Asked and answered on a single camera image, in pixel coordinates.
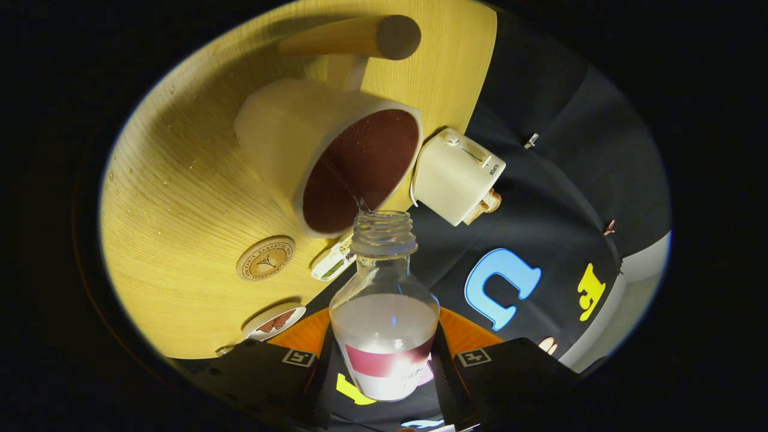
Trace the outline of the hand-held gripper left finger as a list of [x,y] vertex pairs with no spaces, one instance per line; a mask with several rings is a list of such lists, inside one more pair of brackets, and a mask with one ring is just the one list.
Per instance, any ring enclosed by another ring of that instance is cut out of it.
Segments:
[[337,395],[337,353],[329,309],[269,341],[247,339],[225,355],[181,361],[193,385],[277,430],[324,430]]

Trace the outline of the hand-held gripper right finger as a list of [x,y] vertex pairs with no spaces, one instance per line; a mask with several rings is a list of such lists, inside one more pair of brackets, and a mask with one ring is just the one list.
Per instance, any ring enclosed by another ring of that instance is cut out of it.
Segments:
[[511,430],[562,402],[578,373],[526,337],[510,341],[442,308],[431,345],[444,419],[458,430]]

